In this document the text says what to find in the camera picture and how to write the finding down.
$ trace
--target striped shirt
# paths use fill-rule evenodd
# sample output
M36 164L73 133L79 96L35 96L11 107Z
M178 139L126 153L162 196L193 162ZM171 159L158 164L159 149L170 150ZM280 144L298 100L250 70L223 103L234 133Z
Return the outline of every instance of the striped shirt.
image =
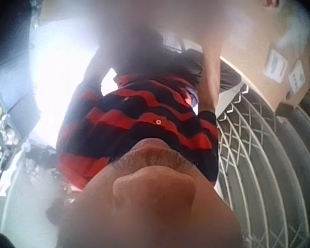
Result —
M57 142L63 175L83 189L105 166L151 137L164 140L215 183L216 117L209 111L194 113L186 101L186 89L193 86L173 76L121 77L118 84L105 97L94 80L76 89Z

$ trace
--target red and black striped shirt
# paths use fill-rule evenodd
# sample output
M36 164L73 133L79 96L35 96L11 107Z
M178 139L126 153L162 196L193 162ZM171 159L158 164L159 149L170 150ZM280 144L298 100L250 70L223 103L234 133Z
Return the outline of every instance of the red and black striped shirt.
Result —
M216 117L196 115L185 100L187 81L173 76L125 77L102 97L96 82L75 91L60 130L58 168L76 187L85 185L137 142L154 137L192 162L211 182L218 175Z

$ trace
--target person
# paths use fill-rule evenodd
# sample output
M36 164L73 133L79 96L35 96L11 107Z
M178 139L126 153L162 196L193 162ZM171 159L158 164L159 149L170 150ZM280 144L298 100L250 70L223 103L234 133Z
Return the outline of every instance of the person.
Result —
M112 39L72 97L58 169L82 191L65 211L60 248L242 247L237 218L213 188L221 42L207 39L200 57L162 41L144 27ZM102 96L109 68L118 90Z

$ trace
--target white paper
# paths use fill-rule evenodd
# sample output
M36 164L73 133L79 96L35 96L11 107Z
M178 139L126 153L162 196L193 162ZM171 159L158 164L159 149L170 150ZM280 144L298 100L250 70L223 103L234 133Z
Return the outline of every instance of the white paper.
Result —
M276 82L281 83L286 74L287 66L287 59L272 49L268 56L268 62L264 74Z
M296 65L289 75L290 87L292 89L293 94L295 95L305 84L305 76L303 71L302 62L298 60Z

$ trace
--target paper sign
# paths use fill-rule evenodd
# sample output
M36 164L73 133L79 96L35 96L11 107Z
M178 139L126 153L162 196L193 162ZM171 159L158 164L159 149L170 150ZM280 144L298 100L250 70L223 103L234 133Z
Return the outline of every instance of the paper sign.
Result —
M293 94L295 95L305 84L305 76L303 71L302 62L298 60L296 65L289 75L290 87L292 89Z
M276 82L281 83L285 76L287 66L287 59L272 49L268 57L268 62L264 74Z

